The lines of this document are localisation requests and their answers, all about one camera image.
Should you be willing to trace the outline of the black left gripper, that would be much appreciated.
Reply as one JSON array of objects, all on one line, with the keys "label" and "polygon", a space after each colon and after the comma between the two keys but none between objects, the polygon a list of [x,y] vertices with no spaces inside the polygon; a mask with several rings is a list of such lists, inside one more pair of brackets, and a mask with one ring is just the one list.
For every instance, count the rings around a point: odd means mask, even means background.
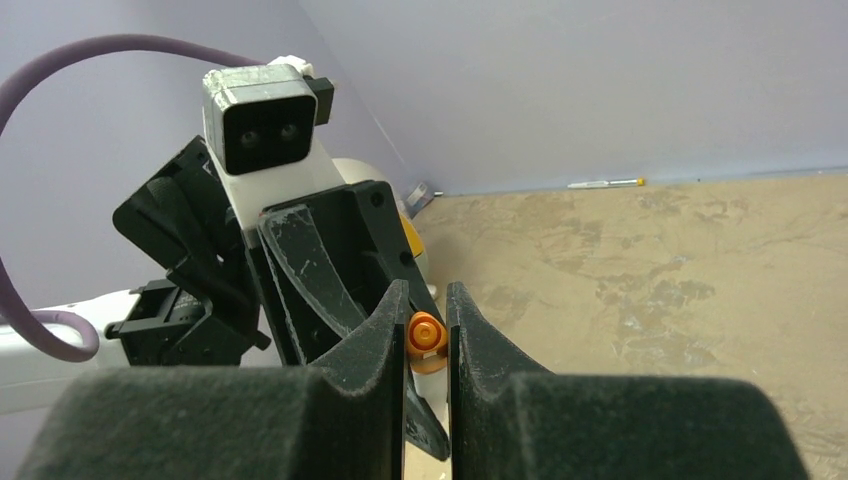
[{"label": "black left gripper", "polygon": [[112,221],[166,272],[108,330],[134,365],[237,365],[254,347],[306,365],[353,333],[396,280],[409,288],[409,320],[424,311],[444,325],[418,265],[423,250],[383,181],[268,207],[244,231],[195,137]]}]

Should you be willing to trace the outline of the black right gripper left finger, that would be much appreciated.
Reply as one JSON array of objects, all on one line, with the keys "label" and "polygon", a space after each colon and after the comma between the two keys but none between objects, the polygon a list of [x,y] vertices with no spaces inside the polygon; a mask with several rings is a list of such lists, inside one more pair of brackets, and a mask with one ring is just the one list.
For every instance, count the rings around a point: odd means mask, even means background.
[{"label": "black right gripper left finger", "polygon": [[399,479],[409,288],[301,367],[129,367],[75,380],[21,479]]}]

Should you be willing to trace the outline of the orange pen cap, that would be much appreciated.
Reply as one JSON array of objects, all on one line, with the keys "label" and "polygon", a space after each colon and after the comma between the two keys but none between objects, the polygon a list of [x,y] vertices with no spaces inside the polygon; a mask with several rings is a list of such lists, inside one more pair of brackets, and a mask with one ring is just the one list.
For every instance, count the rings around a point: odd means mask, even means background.
[{"label": "orange pen cap", "polygon": [[424,311],[414,313],[407,326],[406,352],[411,360],[416,362],[446,358],[448,354],[446,327],[430,313]]}]

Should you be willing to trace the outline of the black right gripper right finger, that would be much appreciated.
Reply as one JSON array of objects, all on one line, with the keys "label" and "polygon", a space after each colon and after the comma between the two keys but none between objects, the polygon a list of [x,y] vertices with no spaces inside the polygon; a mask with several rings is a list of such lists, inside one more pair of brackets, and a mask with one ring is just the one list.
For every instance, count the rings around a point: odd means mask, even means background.
[{"label": "black right gripper right finger", "polygon": [[456,479],[805,479],[782,416],[728,378],[557,374],[446,292]]}]

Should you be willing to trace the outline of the white pen orange tip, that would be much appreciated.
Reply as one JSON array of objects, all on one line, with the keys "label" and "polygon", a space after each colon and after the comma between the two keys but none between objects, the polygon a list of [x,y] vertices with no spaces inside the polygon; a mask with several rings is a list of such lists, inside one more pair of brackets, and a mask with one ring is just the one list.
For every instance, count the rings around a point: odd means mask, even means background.
[{"label": "white pen orange tip", "polygon": [[570,190],[594,190],[607,188],[641,187],[646,184],[644,178],[616,179],[616,180],[594,180],[575,182],[567,185]]}]

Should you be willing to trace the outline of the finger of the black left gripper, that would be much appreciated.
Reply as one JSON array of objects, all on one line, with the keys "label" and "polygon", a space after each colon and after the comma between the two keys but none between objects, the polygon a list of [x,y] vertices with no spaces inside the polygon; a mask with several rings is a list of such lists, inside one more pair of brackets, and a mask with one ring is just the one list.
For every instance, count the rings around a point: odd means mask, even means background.
[{"label": "finger of the black left gripper", "polygon": [[448,373],[408,371],[405,385],[405,437],[436,460],[450,458],[451,443],[444,422],[448,417]]}]

